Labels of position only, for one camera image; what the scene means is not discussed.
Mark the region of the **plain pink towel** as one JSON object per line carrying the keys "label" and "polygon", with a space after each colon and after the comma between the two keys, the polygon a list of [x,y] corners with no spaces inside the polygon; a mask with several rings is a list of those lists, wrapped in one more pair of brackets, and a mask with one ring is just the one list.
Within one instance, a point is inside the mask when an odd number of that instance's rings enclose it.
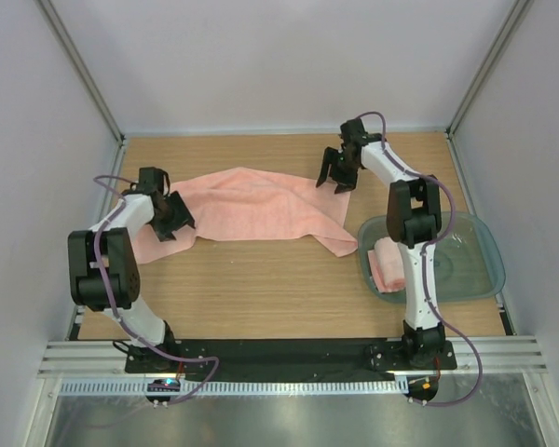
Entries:
{"label": "plain pink towel", "polygon": [[358,242],[345,229],[349,194],[289,174],[233,168],[173,183],[196,227],[184,227],[161,242],[151,226],[132,240],[139,264],[186,251],[201,237],[213,241],[293,240],[312,236],[337,257]]}

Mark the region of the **pink bunny towel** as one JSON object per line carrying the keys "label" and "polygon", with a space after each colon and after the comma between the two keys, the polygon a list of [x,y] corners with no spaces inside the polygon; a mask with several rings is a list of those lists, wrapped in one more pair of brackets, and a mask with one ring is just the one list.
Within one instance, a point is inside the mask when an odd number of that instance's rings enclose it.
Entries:
{"label": "pink bunny towel", "polygon": [[392,293],[405,289],[402,257],[398,244],[389,237],[380,238],[367,251],[371,277],[378,291]]}

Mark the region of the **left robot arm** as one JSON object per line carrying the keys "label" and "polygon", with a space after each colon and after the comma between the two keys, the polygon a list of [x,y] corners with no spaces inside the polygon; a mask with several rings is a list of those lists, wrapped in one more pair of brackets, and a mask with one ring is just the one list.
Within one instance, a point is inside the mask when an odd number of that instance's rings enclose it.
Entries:
{"label": "left robot arm", "polygon": [[174,241],[195,219],[180,194],[170,188],[160,168],[139,169],[138,179],[118,192],[107,184],[113,175],[94,182],[117,196],[114,207],[87,230],[67,238],[71,296],[75,304],[103,313],[130,338],[127,354],[147,361],[160,373],[183,362],[170,325],[155,315],[141,296],[141,278],[131,240],[145,227],[158,242]]}

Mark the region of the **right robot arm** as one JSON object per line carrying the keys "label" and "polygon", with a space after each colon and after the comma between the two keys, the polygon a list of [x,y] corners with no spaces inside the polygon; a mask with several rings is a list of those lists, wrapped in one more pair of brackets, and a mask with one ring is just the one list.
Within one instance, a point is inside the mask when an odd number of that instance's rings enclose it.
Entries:
{"label": "right robot arm", "polygon": [[386,226],[402,257],[406,308],[401,356],[414,369],[424,369],[445,347],[445,329],[436,315],[434,244],[442,231],[440,183],[399,158],[386,132],[368,132],[361,117],[340,126],[338,149],[324,150],[316,185],[331,180],[337,194],[357,186],[361,169],[371,171],[389,188]]}

